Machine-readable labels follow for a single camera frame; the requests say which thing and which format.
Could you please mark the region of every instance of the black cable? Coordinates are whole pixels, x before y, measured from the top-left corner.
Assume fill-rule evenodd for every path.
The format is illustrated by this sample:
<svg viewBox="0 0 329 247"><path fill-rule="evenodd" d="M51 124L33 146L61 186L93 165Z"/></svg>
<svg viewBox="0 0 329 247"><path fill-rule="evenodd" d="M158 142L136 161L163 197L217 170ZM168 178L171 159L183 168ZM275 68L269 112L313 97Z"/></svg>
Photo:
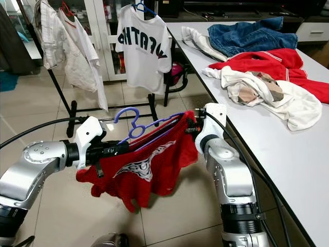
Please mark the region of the black cable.
<svg viewBox="0 0 329 247"><path fill-rule="evenodd" d="M264 181L264 183L267 185L267 187L269 187L273 197L274 197L274 200L276 202L276 205L277 205L277 208L278 208L278 211L279 211L279 215L280 215L280 220L281 220L281 224L282 224L282 227L283 227L283 232L284 232L284 237L286 239L286 243L287 243L287 246L288 247L291 247L291 241L290 241L290 238L289 238L289 233L288 233L288 228L287 228L287 225L286 225L286 222L285 222L285 219L284 219L284 216L283 216L283 212L282 212L282 208L281 208L281 204L280 204L280 201L279 201L279 197L278 197L278 194L276 193L275 189L273 188L272 184L270 182L268 182L266 180L266 178L259 172L257 171L256 169L252 168L252 171L254 173L256 173L260 178L261 180Z"/></svg>
<svg viewBox="0 0 329 247"><path fill-rule="evenodd" d="M219 122L213 115L211 115L210 113L204 111L205 114L207 116L209 116L212 120L214 120L216 122L216 124L218 124L223 130L224 132L228 135L228 137L232 140L232 142L234 143L234 145L236 146L239 154L242 156L242 158L244 159L249 171L250 171L250 174L251 174L251 179L252 179L252 182L253 182L253 186L254 186L254 190L255 190L255 197L256 197L256 200L257 200L257 204L258 204L258 213L261 213L262 212L262 208L261 208L261 203L260 203L260 200L259 200L259 194L258 194L258 188L257 188L257 183L256 183L256 180L255 180L255 177L252 173L252 168L251 168L251 165L249 164L249 162L247 161L244 153L242 152L239 144L235 141L235 139L233 138L233 136L229 133L229 131L225 128L224 125L222 125L221 122ZM278 247L278 244L276 243L270 229L268 228L268 225L266 224L266 221L265 220L261 220L262 222L262 225L267 233L267 235L269 236L270 238L270 241L272 242L273 246L274 247Z"/></svg>
<svg viewBox="0 0 329 247"><path fill-rule="evenodd" d="M0 149L3 148L3 147L5 147L5 146L7 146L10 143L12 143L13 141L21 138L24 135L26 135L28 133L31 133L32 131L41 129L43 127L46 127L48 125L53 125L53 124L57 124L59 122L66 122L66 121L73 121L73 120L74 121L75 120L78 120L80 122L85 122L87 118L88 117L67 117L67 118L56 119L56 120L53 120L53 121L50 121L50 122L45 122L45 123L43 123L41 125L35 126L35 127L31 128L31 129L28 129L28 130L26 130L26 131L24 131L24 132L22 132L22 133L20 133L20 134L18 134L16 136L12 137L12 138L6 140L5 142L3 142L3 143L0 144Z"/></svg>

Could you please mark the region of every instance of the red t-shirt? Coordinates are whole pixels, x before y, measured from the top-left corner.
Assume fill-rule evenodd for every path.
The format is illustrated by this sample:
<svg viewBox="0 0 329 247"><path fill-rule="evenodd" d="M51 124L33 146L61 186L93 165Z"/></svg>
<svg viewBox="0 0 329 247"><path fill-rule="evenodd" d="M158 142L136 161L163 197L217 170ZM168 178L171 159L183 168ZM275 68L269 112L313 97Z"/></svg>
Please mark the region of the red t-shirt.
<svg viewBox="0 0 329 247"><path fill-rule="evenodd" d="M303 61L296 50L282 48L243 52L231 57L227 62L209 65L210 68L216 69L222 69L225 66L230 66L232 70L240 72L264 72L275 80L290 81L308 90L322 103L329 104L329 83L308 80L306 71L301 69Z"/></svg>
<svg viewBox="0 0 329 247"><path fill-rule="evenodd" d="M168 134L141 150L100 159L104 177L98 178L95 166L91 166L79 170L77 180L93 183L94 197L107 192L121 198L131 212L135 209L132 199L136 199L141 207L147 207L151 192L160 196L169 195L175 187L180 169L198 159L192 135L185 133L189 127L187 119L195 122L193 111L187 111L176 118L179 119L178 123ZM135 150L136 146L141 147L171 121L133 141L131 144L134 145L131 146Z"/></svg>

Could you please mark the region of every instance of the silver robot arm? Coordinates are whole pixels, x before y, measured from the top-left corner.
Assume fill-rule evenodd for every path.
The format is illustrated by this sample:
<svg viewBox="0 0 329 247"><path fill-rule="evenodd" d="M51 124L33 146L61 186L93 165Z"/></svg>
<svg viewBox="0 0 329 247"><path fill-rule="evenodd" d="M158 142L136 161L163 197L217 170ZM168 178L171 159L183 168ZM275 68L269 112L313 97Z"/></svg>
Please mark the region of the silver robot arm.
<svg viewBox="0 0 329 247"><path fill-rule="evenodd" d="M226 125L226 107L209 103L205 111ZM262 231L251 173L239 153L223 139L216 122L205 116L203 129L195 145L207 161L214 179L223 221L224 247L269 247Z"/></svg>
<svg viewBox="0 0 329 247"><path fill-rule="evenodd" d="M14 244L16 233L48 176L72 165L81 169L100 157L126 150L127 144L102 142L105 135L102 122L89 117L77 129L73 143L38 141L23 150L20 160L0 178L0 246Z"/></svg>

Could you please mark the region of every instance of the drawer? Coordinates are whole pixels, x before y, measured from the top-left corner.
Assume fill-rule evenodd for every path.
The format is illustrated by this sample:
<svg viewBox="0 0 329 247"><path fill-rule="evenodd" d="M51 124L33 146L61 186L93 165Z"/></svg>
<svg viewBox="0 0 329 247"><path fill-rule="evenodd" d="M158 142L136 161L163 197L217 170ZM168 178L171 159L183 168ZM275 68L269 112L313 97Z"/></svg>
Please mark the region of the drawer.
<svg viewBox="0 0 329 247"><path fill-rule="evenodd" d="M303 41L328 41L329 40L329 23L302 23L298 28L296 35L298 42Z"/></svg>

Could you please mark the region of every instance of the white shirt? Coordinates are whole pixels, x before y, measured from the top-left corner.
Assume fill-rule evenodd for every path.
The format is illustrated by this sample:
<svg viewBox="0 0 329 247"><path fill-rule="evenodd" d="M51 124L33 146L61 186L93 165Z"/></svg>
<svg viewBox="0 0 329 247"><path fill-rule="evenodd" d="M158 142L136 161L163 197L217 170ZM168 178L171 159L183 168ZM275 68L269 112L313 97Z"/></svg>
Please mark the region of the white shirt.
<svg viewBox="0 0 329 247"><path fill-rule="evenodd" d="M163 74L172 67L167 26L157 15L142 20L132 5L121 8L116 52L124 52L129 86L164 94Z"/></svg>
<svg viewBox="0 0 329 247"><path fill-rule="evenodd" d="M74 17L75 21L71 22L61 9L58 10L58 16L61 19L66 31L90 65L92 74L89 74L88 76L92 77L96 82L99 107L108 111L99 58L92 42L90 41L90 38L88 37L88 34L76 17Z"/></svg>
<svg viewBox="0 0 329 247"><path fill-rule="evenodd" d="M291 131L304 130L319 121L322 115L321 102L309 91L288 81L276 81L284 94L280 101L273 100L265 83L251 72L239 72L225 66L222 70L205 68L203 74L221 80L222 88L227 88L228 95L234 103L239 103L236 93L243 84L255 90L259 98L248 106L260 104L281 120L287 120Z"/></svg>
<svg viewBox="0 0 329 247"><path fill-rule="evenodd" d="M188 46L197 50L202 50L204 53L212 56L214 59L218 59L223 62L227 61L227 57L224 54L211 47L209 37L202 35L196 29L182 26L181 36L184 43Z"/></svg>
<svg viewBox="0 0 329 247"><path fill-rule="evenodd" d="M41 0L40 12L46 69L54 68L66 60L64 70L67 81L83 90L95 92L97 87L90 65L47 0Z"/></svg>

